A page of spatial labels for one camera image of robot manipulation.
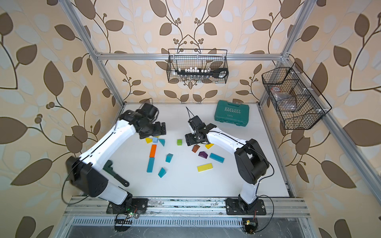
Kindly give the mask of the yellow triangle block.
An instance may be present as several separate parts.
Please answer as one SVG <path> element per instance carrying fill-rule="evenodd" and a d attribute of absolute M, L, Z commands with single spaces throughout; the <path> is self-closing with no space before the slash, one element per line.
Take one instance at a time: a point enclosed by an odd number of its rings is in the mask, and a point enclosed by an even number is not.
<path fill-rule="evenodd" d="M 147 144 L 149 144 L 149 143 L 152 143 L 152 142 L 153 142 L 153 140 L 152 140 L 151 138 L 146 138 L 145 140 L 146 140 Z"/>

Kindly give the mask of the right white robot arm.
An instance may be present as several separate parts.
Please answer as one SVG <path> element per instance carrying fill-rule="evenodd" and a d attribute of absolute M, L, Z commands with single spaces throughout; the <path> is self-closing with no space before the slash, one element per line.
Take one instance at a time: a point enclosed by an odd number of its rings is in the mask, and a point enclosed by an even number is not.
<path fill-rule="evenodd" d="M 267 178 L 268 168 L 272 164 L 265 157 L 259 143 L 254 140 L 242 140 L 233 137 L 214 124 L 206 125 L 198 116 L 188 120 L 191 133 L 185 135 L 188 146 L 196 144 L 215 144 L 234 155 L 239 175 L 244 180 L 237 199 L 227 205 L 227 211 L 238 211 L 244 215 L 254 215 L 259 209 L 258 187 L 261 180 Z"/>

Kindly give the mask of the orange long block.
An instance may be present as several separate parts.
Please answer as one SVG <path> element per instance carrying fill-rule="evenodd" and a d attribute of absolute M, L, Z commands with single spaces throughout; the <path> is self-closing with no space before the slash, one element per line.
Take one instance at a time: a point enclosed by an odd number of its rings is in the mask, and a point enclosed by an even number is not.
<path fill-rule="evenodd" d="M 150 154 L 149 154 L 149 157 L 150 157 L 150 158 L 154 158 L 154 157 L 155 157 L 156 149 L 157 149 L 157 145 L 156 145 L 156 144 L 153 144 L 153 145 L 151 146 L 151 150 L 150 150 Z"/>

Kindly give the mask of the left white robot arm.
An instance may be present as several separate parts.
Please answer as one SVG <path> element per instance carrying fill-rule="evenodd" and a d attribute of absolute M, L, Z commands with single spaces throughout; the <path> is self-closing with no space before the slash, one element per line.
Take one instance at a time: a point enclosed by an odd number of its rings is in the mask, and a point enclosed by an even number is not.
<path fill-rule="evenodd" d="M 128 201 L 132 195 L 110 182 L 101 171 L 119 147 L 134 134 L 139 134 L 140 139 L 165 135 L 166 125 L 157 121 L 158 115 L 159 110 L 150 103 L 122 113 L 94 146 L 78 158 L 71 156 L 67 159 L 65 181 L 90 197 L 99 197 L 116 205 Z"/>

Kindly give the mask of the purple triangle block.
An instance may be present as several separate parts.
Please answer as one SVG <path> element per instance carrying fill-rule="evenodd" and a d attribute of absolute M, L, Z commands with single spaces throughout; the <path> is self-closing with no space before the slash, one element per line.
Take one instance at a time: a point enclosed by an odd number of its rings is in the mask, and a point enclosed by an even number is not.
<path fill-rule="evenodd" d="M 204 151 L 201 151 L 201 152 L 199 152 L 199 157 L 202 157 L 202 158 L 204 158 L 204 159 L 207 159 L 208 158 L 208 154 L 206 153 L 206 152 L 204 152 Z"/>

